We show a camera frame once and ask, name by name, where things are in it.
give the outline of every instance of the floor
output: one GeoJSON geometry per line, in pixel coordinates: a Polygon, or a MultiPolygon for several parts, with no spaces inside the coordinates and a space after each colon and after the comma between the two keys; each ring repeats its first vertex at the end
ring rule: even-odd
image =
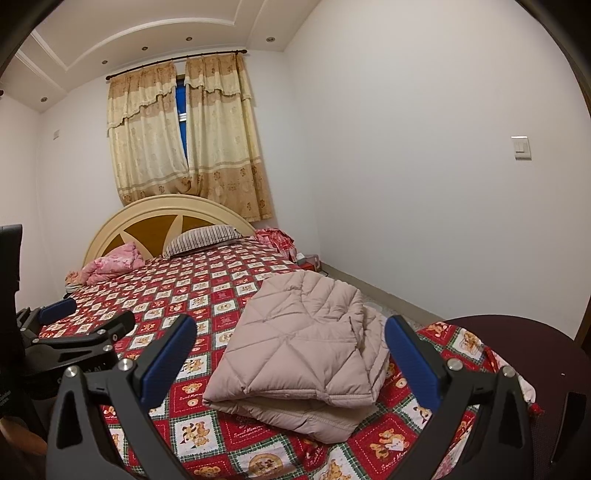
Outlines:
{"type": "MultiPolygon", "coordinates": [[[[328,273],[321,271],[320,273],[322,273],[325,277],[328,277],[330,275],[328,275],[328,273]]],[[[366,294],[363,294],[364,296],[364,300],[363,303],[369,307],[372,307],[373,309],[377,310],[378,312],[380,312],[382,315],[384,315],[386,318],[391,317],[392,315],[397,315],[398,312],[396,312],[395,310],[392,310],[390,307],[387,307],[386,305],[382,305],[381,303],[378,303],[377,300],[374,300],[371,297],[368,297],[366,294]]],[[[415,322],[414,320],[406,317],[403,315],[404,320],[407,321],[407,323],[413,328],[413,330],[416,332],[417,330],[420,330],[421,328],[425,328],[424,325],[422,325],[421,323],[415,322]]]]}

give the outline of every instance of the screw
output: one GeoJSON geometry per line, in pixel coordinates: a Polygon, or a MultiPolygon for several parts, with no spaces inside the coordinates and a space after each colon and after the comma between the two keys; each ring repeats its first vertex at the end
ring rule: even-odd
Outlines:
{"type": "Polygon", "coordinates": [[[459,372],[462,368],[464,368],[464,364],[461,360],[458,360],[457,358],[450,358],[447,361],[447,367],[449,370],[452,370],[453,372],[459,372]]]}
{"type": "Polygon", "coordinates": [[[515,369],[510,365],[505,365],[503,368],[503,375],[507,378],[513,378],[515,376],[515,369]]]}
{"type": "Polygon", "coordinates": [[[134,367],[134,361],[131,358],[124,358],[123,360],[119,360],[117,364],[117,368],[123,372],[127,372],[127,370],[131,370],[134,367]]]}
{"type": "Polygon", "coordinates": [[[79,371],[80,369],[77,366],[72,365],[71,367],[66,368],[66,377],[73,378],[78,375],[79,371]]]}

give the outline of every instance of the blue clamp pad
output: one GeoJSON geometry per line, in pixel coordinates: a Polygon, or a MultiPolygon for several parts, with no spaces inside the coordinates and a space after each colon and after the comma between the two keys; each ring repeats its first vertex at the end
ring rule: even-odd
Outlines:
{"type": "Polygon", "coordinates": [[[432,345],[419,339],[400,315],[386,320],[384,335],[390,354],[419,405],[435,413],[441,406],[441,383],[446,375],[443,359],[432,345]]]}
{"type": "Polygon", "coordinates": [[[179,315],[166,335],[153,341],[138,358],[134,390],[142,407],[159,407],[170,390],[189,352],[195,345],[197,327],[188,315],[179,315]]]}
{"type": "Polygon", "coordinates": [[[76,301],[71,297],[43,307],[39,311],[39,325],[51,325],[68,315],[76,313],[76,308],[76,301]]]}

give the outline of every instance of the red bedspread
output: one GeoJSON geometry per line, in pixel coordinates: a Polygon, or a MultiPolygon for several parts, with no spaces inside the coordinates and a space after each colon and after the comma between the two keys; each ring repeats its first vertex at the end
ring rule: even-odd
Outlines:
{"type": "MultiPolygon", "coordinates": [[[[76,314],[45,328],[41,336],[81,335],[117,312],[131,309],[137,326],[115,348],[120,357],[136,358],[146,345],[164,334],[179,313],[187,312],[197,323],[197,341],[168,397],[150,416],[196,478],[385,479],[430,417],[428,410],[419,407],[393,363],[380,394],[378,412],[366,419],[346,443],[338,445],[320,445],[202,406],[207,381],[248,299],[267,276],[297,268],[273,249],[246,240],[182,259],[154,259],[115,281],[76,292],[76,314]]],[[[436,324],[422,334],[445,358],[456,356],[468,367],[491,369],[485,355],[462,350],[462,332],[436,324]]],[[[112,407],[105,408],[104,415],[125,463],[141,472],[116,412],[112,407]]],[[[456,441],[473,418],[468,411],[456,441]]]]}

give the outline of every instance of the striped pillow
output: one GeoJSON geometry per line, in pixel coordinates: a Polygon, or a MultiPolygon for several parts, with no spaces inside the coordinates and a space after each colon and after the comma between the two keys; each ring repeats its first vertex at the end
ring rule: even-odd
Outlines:
{"type": "Polygon", "coordinates": [[[194,228],[182,233],[164,249],[164,258],[189,255],[220,244],[234,243],[242,235],[230,225],[210,225],[194,228]]]}

